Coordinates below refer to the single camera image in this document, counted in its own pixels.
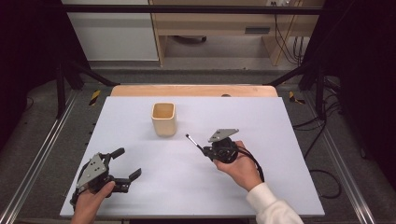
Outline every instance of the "black horizontal bar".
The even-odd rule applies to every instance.
[[[276,14],[321,15],[340,12],[322,7],[246,7],[246,6],[181,6],[181,5],[48,5],[48,10],[91,13],[209,13],[209,14]]]

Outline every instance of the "white sleeve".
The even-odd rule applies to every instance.
[[[261,183],[247,194],[247,201],[256,211],[259,224],[303,223],[295,211],[285,202],[276,198],[266,183]]]

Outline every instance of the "sleeve cuff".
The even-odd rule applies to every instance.
[[[265,210],[269,205],[276,202],[276,200],[276,196],[268,188],[266,183],[261,183],[260,185],[254,187],[247,194],[247,201],[250,203],[250,206],[256,211],[256,213],[260,213],[261,211]]]

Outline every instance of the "person's hand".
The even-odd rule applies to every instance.
[[[78,196],[75,214],[72,218],[72,224],[88,224],[95,221],[96,213],[100,204],[105,197],[111,193],[116,183],[114,181],[108,182],[96,194],[85,190]]]
[[[235,143],[240,150],[244,150],[245,146],[242,141],[235,141]],[[230,175],[236,184],[247,191],[262,183],[256,164],[242,153],[238,153],[238,157],[233,163],[227,164],[217,160],[213,160],[213,162],[218,167],[218,170]]]

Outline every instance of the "desk panel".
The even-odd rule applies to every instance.
[[[158,137],[150,113],[154,103],[173,102],[177,133]],[[258,160],[274,194],[288,201],[301,216],[323,216],[312,178],[278,97],[108,97],[82,159],[124,147],[111,161],[110,174],[127,177],[142,168],[130,192],[105,199],[99,217],[253,217],[246,191],[218,171],[209,158],[185,137],[202,147],[219,128],[240,130],[231,136],[243,140]],[[61,216],[73,216],[71,186]]]

